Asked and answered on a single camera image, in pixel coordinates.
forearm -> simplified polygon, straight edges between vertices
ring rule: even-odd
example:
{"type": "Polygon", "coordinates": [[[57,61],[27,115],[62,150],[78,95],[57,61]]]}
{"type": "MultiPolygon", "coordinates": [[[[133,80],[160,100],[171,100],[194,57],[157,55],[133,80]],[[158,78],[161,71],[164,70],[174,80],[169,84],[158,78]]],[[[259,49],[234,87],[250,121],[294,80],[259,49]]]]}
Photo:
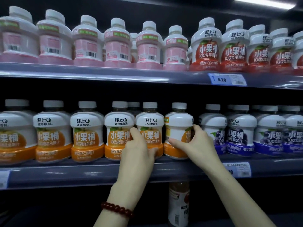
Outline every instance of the forearm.
{"type": "Polygon", "coordinates": [[[275,224],[221,163],[205,172],[236,227],[275,227],[275,224]]]}
{"type": "MultiPolygon", "coordinates": [[[[134,196],[133,191],[129,192],[127,187],[117,181],[111,188],[107,202],[133,210],[137,204],[137,198],[134,196]]],[[[128,221],[129,218],[124,215],[103,209],[94,227],[125,227],[128,221]]]]}

barcode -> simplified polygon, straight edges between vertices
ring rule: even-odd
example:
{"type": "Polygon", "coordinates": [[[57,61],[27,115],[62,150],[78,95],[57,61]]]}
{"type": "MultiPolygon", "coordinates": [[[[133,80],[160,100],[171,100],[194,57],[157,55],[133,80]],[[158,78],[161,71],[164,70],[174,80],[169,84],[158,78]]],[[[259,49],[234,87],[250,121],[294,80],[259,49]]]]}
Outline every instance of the barcode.
{"type": "Polygon", "coordinates": [[[56,54],[59,54],[59,49],[47,48],[47,52],[48,52],[48,53],[56,53],[56,54]]]}
{"type": "Polygon", "coordinates": [[[156,61],[156,57],[155,56],[147,56],[147,59],[148,60],[154,60],[154,61],[156,61]]]}
{"type": "Polygon", "coordinates": [[[249,172],[247,172],[247,171],[242,171],[241,173],[242,173],[242,176],[249,176],[249,172]]]}
{"type": "Polygon", "coordinates": [[[180,215],[175,214],[175,225],[179,225],[179,217],[180,215]]]}
{"type": "Polygon", "coordinates": [[[126,60],[127,60],[127,59],[128,59],[128,55],[120,54],[120,58],[121,58],[121,59],[126,59],[126,60]]]}
{"type": "Polygon", "coordinates": [[[18,51],[18,52],[21,51],[20,46],[17,46],[17,45],[8,45],[7,49],[8,50],[13,50],[13,51],[18,51]]]}
{"type": "Polygon", "coordinates": [[[86,52],[87,57],[97,57],[97,53],[92,53],[92,52],[86,52]]]}

right hand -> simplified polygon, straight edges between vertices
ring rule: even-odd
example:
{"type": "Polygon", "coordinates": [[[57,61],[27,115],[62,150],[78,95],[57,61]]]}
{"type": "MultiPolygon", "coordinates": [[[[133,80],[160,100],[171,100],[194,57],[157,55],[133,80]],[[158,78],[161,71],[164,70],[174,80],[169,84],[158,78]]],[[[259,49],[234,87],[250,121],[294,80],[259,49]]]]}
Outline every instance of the right hand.
{"type": "Polygon", "coordinates": [[[194,125],[195,136],[189,143],[169,138],[173,147],[183,150],[187,156],[202,170],[209,170],[217,164],[221,164],[219,156],[214,148],[214,142],[200,126],[194,125]]]}

price tag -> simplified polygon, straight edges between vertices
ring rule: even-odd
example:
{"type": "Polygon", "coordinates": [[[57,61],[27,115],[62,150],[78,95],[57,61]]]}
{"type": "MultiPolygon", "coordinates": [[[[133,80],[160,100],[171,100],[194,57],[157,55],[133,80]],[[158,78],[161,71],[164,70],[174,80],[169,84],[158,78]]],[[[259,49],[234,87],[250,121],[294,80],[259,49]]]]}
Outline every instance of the price tag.
{"type": "Polygon", "coordinates": [[[247,86],[242,74],[208,73],[208,76],[212,85],[247,86]]]}
{"type": "Polygon", "coordinates": [[[0,190],[7,189],[10,171],[0,171],[0,190]]]}
{"type": "Polygon", "coordinates": [[[235,178],[250,178],[252,176],[249,163],[223,163],[223,165],[235,178]]]}

pink label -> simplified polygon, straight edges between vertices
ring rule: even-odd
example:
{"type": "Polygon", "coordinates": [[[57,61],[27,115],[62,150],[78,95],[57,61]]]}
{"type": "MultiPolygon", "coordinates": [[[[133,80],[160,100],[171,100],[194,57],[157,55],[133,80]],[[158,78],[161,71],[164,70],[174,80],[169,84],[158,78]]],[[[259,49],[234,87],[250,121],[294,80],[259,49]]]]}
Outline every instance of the pink label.
{"type": "Polygon", "coordinates": [[[61,39],[49,35],[40,36],[40,52],[49,56],[61,54],[61,39]]]}
{"type": "Polygon", "coordinates": [[[138,63],[160,63],[160,49],[154,44],[141,44],[138,46],[138,63]]]}
{"type": "Polygon", "coordinates": [[[97,43],[90,40],[76,40],[76,58],[96,58],[97,57],[97,43]]]}
{"type": "Polygon", "coordinates": [[[130,47],[128,44],[119,41],[107,42],[106,60],[131,62],[130,47]]]}
{"type": "Polygon", "coordinates": [[[172,47],[166,49],[165,63],[166,64],[185,64],[186,50],[183,48],[172,47]]]}
{"type": "Polygon", "coordinates": [[[21,35],[17,33],[3,33],[3,45],[6,53],[21,52],[21,35]]]}

